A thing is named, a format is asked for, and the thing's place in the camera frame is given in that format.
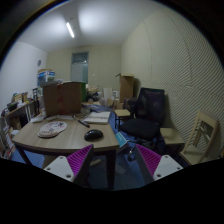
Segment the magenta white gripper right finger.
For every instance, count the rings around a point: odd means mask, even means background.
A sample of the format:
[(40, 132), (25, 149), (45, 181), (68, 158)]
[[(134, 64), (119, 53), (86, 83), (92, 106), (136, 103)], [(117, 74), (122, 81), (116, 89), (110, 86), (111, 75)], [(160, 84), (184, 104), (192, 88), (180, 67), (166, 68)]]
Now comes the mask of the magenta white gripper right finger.
[(156, 152), (137, 144), (136, 159), (145, 181), (156, 181), (182, 169), (169, 155), (159, 155)]

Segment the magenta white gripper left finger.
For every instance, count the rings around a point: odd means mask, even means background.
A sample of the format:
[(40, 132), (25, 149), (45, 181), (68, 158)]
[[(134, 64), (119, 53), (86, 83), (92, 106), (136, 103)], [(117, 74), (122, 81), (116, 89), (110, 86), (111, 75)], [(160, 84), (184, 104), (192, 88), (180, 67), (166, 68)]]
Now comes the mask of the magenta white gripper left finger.
[(85, 182), (93, 154), (93, 145), (88, 145), (67, 157), (57, 157), (45, 168), (45, 171), (70, 182)]

